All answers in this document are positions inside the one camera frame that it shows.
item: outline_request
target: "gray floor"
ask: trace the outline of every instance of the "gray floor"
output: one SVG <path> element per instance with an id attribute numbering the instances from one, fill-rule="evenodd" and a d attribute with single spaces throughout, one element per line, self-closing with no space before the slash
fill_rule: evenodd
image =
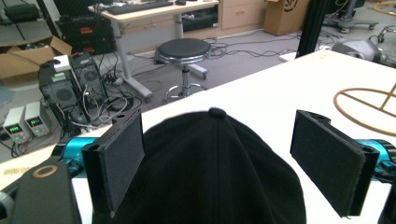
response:
<path id="1" fill-rule="evenodd" d="M 340 37 L 349 39 L 368 39 L 371 36 L 378 35 L 385 26 L 396 24 L 394 17 L 376 12 L 373 10 L 373 3 L 366 3 L 364 7 L 357 10 L 355 18 L 379 21 L 374 30 L 369 30 L 367 25 L 357 25 L 350 29 L 348 34 L 341 34 L 337 28 L 323 27 L 322 34 L 319 38 L 319 45 L 332 45 L 339 40 Z M 198 64 L 209 70 L 207 79 L 199 74 L 191 74 L 191 82 L 199 83 L 211 89 L 218 85 L 245 77 L 263 69 L 283 63 L 279 56 L 297 50 L 299 45 L 299 33 L 274 36 L 265 33 L 263 30 L 251 31 L 235 36 L 228 36 L 217 39 L 209 39 L 214 49 L 213 55 L 209 60 L 199 62 Z M 378 45 L 389 52 L 389 55 L 396 59 L 396 34 L 387 34 L 383 44 Z M 228 54 L 219 56 L 221 50 L 227 50 Z M 149 102 L 142 101 L 141 97 L 127 85 L 122 85 L 124 91 L 131 92 L 135 96 L 134 107 L 140 107 L 143 112 L 163 105 L 163 96 L 170 87 L 180 84 L 181 69 L 173 65 L 156 65 L 153 64 L 153 52 L 139 54 L 139 57 L 130 57 L 129 66 L 133 70 L 133 76 L 149 88 L 154 96 Z M 107 55 L 103 62 L 101 71 L 105 72 L 114 66 L 116 58 L 113 54 Z M 340 71 L 355 70 L 359 72 L 359 68 L 340 68 Z M 37 83 L 28 83 L 22 86 L 8 88 L 0 86 L 0 91 L 8 91 L 10 99 L 0 101 L 0 122 L 4 122 L 4 118 L 10 108 L 25 105 L 26 103 L 41 99 L 41 93 L 37 88 Z M 56 122 L 53 122 L 53 129 L 59 131 Z M 51 144 L 57 141 L 58 136 L 48 137 L 40 143 Z M 10 140 L 4 142 L 12 145 Z M 34 150 L 37 146 L 32 143 L 29 150 Z M 10 159 L 9 149 L 0 146 L 0 162 Z"/>

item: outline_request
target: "black stool seat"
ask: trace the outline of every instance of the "black stool seat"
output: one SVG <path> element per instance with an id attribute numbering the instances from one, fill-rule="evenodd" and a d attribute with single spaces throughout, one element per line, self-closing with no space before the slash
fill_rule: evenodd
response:
<path id="1" fill-rule="evenodd" d="M 181 38 L 160 45 L 158 51 L 160 60 L 165 63 L 197 63 L 209 56 L 210 44 L 200 39 Z"/>

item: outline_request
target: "cardboard box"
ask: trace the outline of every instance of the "cardboard box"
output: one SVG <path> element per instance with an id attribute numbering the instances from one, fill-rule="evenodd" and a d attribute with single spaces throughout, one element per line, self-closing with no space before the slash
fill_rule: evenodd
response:
<path id="1" fill-rule="evenodd" d="M 44 44 L 39 49 L 26 49 L 28 44 Z M 72 47 L 56 36 L 31 42 L 0 46 L 0 79 L 5 85 L 37 80 L 40 65 L 57 55 L 70 55 Z"/>
<path id="2" fill-rule="evenodd" d="M 288 35 L 300 31 L 309 0 L 266 0 L 264 32 L 272 35 Z"/>

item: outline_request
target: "black cap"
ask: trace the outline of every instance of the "black cap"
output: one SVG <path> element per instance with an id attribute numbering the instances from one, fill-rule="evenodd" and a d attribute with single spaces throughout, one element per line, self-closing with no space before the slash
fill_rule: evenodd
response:
<path id="1" fill-rule="evenodd" d="M 123 223 L 306 223 L 292 168 L 223 110 L 193 112 L 144 134 L 146 156 Z"/>

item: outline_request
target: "desk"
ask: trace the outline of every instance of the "desk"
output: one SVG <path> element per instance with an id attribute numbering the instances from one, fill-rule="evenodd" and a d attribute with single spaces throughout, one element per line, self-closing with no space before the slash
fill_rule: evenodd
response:
<path id="1" fill-rule="evenodd" d="M 121 15 L 112 15 L 107 11 L 101 12 L 101 16 L 111 20 L 111 26 L 113 28 L 117 50 L 120 55 L 122 69 L 124 72 L 124 81 L 131 85 L 134 90 L 140 93 L 144 99 L 148 101 L 152 97 L 153 93 L 131 77 L 131 69 L 128 66 L 127 53 L 136 49 L 143 49 L 145 47 L 158 45 L 167 40 L 182 38 L 183 26 L 181 13 L 213 7 L 218 3 L 218 1 L 204 2 L 203 0 L 198 0 L 194 2 L 187 2 L 186 6 L 172 5 L 170 7 L 158 7 Z M 89 7 L 89 10 L 93 12 L 95 11 L 93 7 Z M 168 15 L 176 16 L 175 24 L 159 26 L 155 29 L 147 29 L 132 34 L 125 34 L 121 28 L 123 23 L 134 23 L 143 19 Z"/>
<path id="2" fill-rule="evenodd" d="M 354 73 L 340 72 L 340 67 L 353 68 Z M 340 218 L 291 157 L 290 142 L 296 109 L 302 109 L 328 117 L 332 126 L 354 139 L 384 139 L 396 146 L 395 137 L 357 125 L 339 113 L 332 102 L 340 90 L 352 87 L 391 90 L 395 82 L 396 71 L 392 68 L 323 50 L 145 112 L 142 114 L 143 131 L 183 113 L 207 110 L 212 106 L 222 108 L 251 128 L 295 170 L 304 191 L 308 224 L 375 224 L 388 197 L 388 184 L 373 181 L 361 216 Z M 26 166 L 18 160 L 10 161 L 7 166 L 11 163 Z M 4 167 L 0 165 L 0 174 L 4 173 Z"/>

